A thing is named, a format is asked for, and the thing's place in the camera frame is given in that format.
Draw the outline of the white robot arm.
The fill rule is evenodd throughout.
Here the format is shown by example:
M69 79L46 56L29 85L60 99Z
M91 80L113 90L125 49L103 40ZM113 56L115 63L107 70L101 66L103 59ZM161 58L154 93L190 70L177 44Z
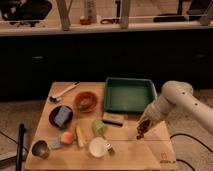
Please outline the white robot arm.
M175 108L191 114L211 135L213 135L213 108L193 96L193 87L186 82L167 81L161 94L144 110L139 122L138 133L145 134L163 121Z

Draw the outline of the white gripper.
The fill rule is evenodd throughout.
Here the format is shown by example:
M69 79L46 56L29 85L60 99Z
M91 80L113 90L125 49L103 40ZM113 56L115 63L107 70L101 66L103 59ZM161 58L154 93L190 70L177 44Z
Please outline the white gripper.
M166 98L159 96L146 107L137 130L139 132L147 132L151 128L152 123L164 120L174 107L175 105Z

